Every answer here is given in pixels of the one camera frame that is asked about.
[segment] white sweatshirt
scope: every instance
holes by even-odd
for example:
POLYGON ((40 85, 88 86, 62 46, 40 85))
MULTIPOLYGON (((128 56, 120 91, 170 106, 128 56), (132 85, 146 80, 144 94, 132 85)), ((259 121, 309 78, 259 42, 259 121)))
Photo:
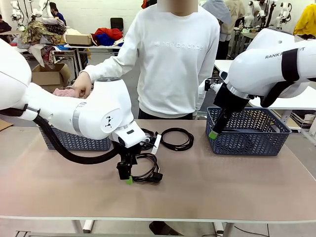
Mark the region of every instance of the white sweatshirt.
POLYGON ((84 72, 92 82, 121 77, 139 58, 140 109, 160 118, 179 118, 203 103, 205 93, 199 95, 198 86, 212 76, 219 31, 217 19, 202 7, 178 17, 153 5, 136 15, 117 57, 84 72))

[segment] blue plastic basket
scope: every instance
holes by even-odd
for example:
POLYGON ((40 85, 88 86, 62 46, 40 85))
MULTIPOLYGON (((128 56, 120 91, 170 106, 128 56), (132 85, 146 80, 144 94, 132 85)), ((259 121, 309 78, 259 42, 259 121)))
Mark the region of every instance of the blue plastic basket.
MULTIPOLYGON (((207 111, 208 137, 221 108, 208 107, 207 111)), ((218 155, 277 156, 290 133, 291 130, 270 110, 245 108, 240 113, 233 113, 215 140, 208 139, 213 152, 218 155)))
MULTIPOLYGON (((64 145, 68 151, 93 151, 93 152, 106 152, 111 148, 112 142, 109 138, 102 140, 93 140, 90 138, 81 137, 71 133, 61 131, 55 127, 51 127, 58 137, 59 141, 64 145)), ((40 132, 44 138, 44 141, 50 150, 55 150, 53 144, 48 137, 44 134, 41 128, 40 132)))

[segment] person's hand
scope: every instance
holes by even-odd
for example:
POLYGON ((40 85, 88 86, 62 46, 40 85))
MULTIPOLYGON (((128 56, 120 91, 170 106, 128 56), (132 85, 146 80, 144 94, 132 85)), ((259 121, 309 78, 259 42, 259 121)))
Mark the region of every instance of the person's hand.
POLYGON ((87 98, 91 92, 91 79, 88 73, 82 72, 79 77, 77 77, 72 88, 75 90, 76 98, 87 98))

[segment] white wall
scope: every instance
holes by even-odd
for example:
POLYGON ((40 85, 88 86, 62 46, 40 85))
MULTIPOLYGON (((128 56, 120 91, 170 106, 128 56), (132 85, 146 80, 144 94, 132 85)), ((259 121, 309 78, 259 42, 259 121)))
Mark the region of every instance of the white wall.
MULTIPOLYGON (((243 0, 243 1, 245 4, 245 7, 248 7, 249 0, 243 0)), ((315 1, 314 0, 279 0, 276 3, 276 7, 275 7, 274 12, 272 14, 271 24, 274 24, 274 25, 277 24, 276 18, 278 17, 278 15, 281 11, 280 5, 281 5, 281 2, 283 2, 283 1, 290 2, 292 4, 292 7, 293 7, 292 11, 291 11, 292 20, 284 26, 283 30, 287 31, 289 33, 293 33, 294 28, 295 28, 298 20, 300 19, 305 7, 309 4, 314 3, 315 1)))
MULTIPOLYGON (((58 10, 67 21, 67 25, 81 33, 94 33, 98 28, 110 28, 110 18, 121 17, 124 19, 124 31, 127 32, 136 13, 141 9, 142 0, 52 0, 57 4, 58 10)), ((23 0, 19 0, 24 11, 23 0)), ((33 8, 38 8, 39 0, 35 0, 33 8)), ((26 0, 28 12, 31 12, 26 0)), ((11 22, 12 8, 10 0, 0 0, 3 19, 13 28, 11 22)))

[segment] worker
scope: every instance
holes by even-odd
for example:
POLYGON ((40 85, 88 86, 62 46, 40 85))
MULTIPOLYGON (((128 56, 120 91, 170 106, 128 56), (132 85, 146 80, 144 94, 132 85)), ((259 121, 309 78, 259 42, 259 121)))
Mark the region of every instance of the worker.
POLYGON ((66 26, 66 25, 67 25, 67 24, 66 24, 66 20, 65 20, 64 16, 58 11, 58 8, 57 8, 56 3, 50 2, 50 3, 49 3, 49 6, 50 6, 50 12, 51 12, 51 14, 52 14, 54 17, 58 17, 60 20, 62 20, 62 21, 65 23, 65 26, 66 26))
POLYGON ((230 24, 232 22, 231 13, 225 5, 224 0, 207 0, 202 7, 215 16, 219 24, 230 24))
MULTIPOLYGON (((266 12, 266 11, 268 11, 268 6, 266 4, 266 0, 260 0, 259 5, 261 7, 261 10, 263 10, 266 13, 266 15, 268 15, 268 13, 266 12)), ((255 18, 253 19, 253 23, 252 23, 253 27, 261 26, 262 19, 257 17, 258 14, 259 14, 258 11, 254 12, 255 18)))
POLYGON ((198 86, 212 76, 219 28, 196 0, 149 6, 136 15, 118 56, 80 73, 73 85, 76 96, 87 97, 91 82, 121 77, 139 59, 138 118, 193 119, 205 97, 198 86))
POLYGON ((316 4, 308 5, 295 26, 294 35, 316 37, 316 4))
MULTIPOLYGON (((10 31, 12 28, 9 26, 8 23, 6 23, 5 21, 3 21, 2 19, 2 15, 0 14, 0 33, 4 33, 4 32, 8 32, 10 31)), ((0 36, 0 39, 4 40, 5 42, 9 43, 7 36, 0 36)))
POLYGON ((230 11, 232 21, 222 25, 216 60, 226 60, 236 20, 242 18, 246 13, 242 0, 225 0, 225 4, 230 11))

